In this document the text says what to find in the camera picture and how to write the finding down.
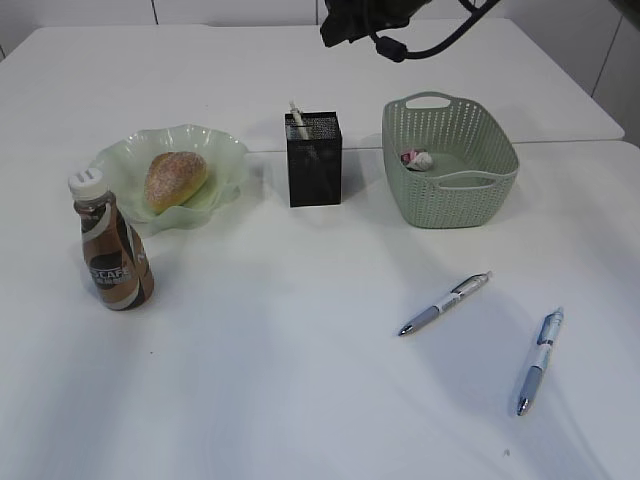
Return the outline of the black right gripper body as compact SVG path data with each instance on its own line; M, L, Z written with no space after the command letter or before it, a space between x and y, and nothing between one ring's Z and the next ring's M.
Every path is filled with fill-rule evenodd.
M353 43L371 33L406 27L429 0L328 0L327 16L320 26L326 47Z

